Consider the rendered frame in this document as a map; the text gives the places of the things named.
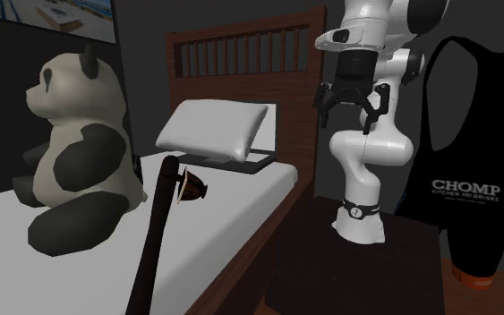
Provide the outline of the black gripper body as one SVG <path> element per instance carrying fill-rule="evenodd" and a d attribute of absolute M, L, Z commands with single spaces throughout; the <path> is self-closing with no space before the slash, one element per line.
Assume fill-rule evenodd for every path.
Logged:
<path fill-rule="evenodd" d="M 339 102 L 360 104 L 372 93 L 376 52 L 352 49 L 338 54 L 333 93 Z"/>

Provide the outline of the dark brown long stick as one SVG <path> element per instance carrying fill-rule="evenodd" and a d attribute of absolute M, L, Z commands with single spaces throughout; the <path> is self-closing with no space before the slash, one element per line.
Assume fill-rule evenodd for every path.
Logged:
<path fill-rule="evenodd" d="M 151 207 L 149 230 L 125 315 L 149 315 L 150 313 L 158 258 L 179 176 L 178 169 L 177 157 L 169 155 L 163 159 Z"/>

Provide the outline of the black white panda plush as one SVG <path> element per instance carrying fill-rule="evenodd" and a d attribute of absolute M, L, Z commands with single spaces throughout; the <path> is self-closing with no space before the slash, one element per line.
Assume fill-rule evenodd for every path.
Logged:
<path fill-rule="evenodd" d="M 26 103 L 52 125 L 49 140 L 22 155 L 33 172 L 12 179 L 21 204 L 44 209 L 28 228 L 28 244 L 50 257 L 90 250 L 148 198 L 124 128 L 119 79 L 86 47 L 47 61 Z"/>

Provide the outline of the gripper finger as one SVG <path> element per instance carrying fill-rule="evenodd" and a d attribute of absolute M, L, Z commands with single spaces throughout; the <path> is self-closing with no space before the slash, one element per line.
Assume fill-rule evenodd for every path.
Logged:
<path fill-rule="evenodd" d="M 389 112 L 390 86 L 387 83 L 382 83 L 377 85 L 374 90 L 380 96 L 380 105 L 377 109 L 372 106 L 372 103 L 366 96 L 359 96 L 359 104 L 366 113 L 363 135 L 368 135 L 372 124 L 376 123 L 381 115 L 385 115 Z"/>
<path fill-rule="evenodd" d="M 321 128 L 327 127 L 329 110 L 338 103 L 339 99 L 340 89 L 333 89 L 331 83 L 320 83 L 316 90 L 312 105 L 317 109 Z"/>

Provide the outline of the black open laptop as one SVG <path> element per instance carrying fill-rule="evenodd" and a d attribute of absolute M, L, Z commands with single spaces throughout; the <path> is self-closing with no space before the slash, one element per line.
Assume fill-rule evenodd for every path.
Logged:
<path fill-rule="evenodd" d="M 278 101 L 257 101 L 257 104 L 267 106 L 268 112 L 261 123 L 252 143 L 251 151 L 244 162 L 221 162 L 212 157 L 184 154 L 179 157 L 180 163 L 254 175 L 274 162 L 278 151 L 278 110 L 280 105 Z"/>

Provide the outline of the brown wooden bed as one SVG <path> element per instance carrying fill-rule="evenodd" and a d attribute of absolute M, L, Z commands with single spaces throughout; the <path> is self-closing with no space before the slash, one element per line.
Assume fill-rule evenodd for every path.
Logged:
<path fill-rule="evenodd" d="M 26 242 L 37 215 L 0 193 L 0 315 L 253 315 L 272 265 L 263 247 L 313 195 L 317 119 L 312 97 L 326 26 L 316 6 L 255 21 L 170 33 L 170 103 L 219 98 L 277 108 L 277 159 L 254 175 L 206 167 L 207 196 L 174 202 L 153 275 L 149 312 L 128 307 L 151 205 L 127 214 L 99 247 L 50 258 Z"/>

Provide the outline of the framed wall picture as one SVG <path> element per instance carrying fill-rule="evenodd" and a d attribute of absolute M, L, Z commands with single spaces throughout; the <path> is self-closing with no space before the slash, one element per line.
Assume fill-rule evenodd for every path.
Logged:
<path fill-rule="evenodd" d="M 116 43 L 112 0 L 0 0 L 0 19 Z"/>

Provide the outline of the white pillow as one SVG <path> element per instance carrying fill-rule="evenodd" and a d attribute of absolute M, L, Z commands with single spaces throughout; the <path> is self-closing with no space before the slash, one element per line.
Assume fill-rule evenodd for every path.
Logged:
<path fill-rule="evenodd" d="M 243 163 L 269 108 L 223 99 L 186 99 L 160 132 L 156 146 Z"/>

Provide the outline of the dark robot stand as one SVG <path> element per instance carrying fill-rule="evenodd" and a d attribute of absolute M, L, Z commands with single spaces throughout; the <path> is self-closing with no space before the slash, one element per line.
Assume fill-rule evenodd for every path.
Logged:
<path fill-rule="evenodd" d="M 437 228 L 384 213 L 384 243 L 351 243 L 331 225 L 338 206 L 317 197 L 293 216 L 265 303 L 280 315 L 445 315 Z"/>

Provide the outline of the brown coffee capsule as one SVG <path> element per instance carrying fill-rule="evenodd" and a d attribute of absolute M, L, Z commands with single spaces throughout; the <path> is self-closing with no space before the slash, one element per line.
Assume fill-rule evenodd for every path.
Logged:
<path fill-rule="evenodd" d="M 179 182 L 177 189 L 177 203 L 181 201 L 204 199 L 208 185 L 205 184 L 198 176 L 191 173 L 187 167 L 181 175 L 177 176 Z"/>

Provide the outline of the black apron with lettering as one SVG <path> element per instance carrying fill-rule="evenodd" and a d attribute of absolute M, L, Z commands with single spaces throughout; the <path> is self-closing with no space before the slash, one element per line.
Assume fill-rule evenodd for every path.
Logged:
<path fill-rule="evenodd" d="M 420 145 L 395 213 L 445 232 L 456 280 L 488 290 L 504 253 L 504 52 L 450 36 L 434 50 L 426 77 L 450 42 L 477 63 L 472 102 L 456 138 L 436 150 L 422 98 Z"/>

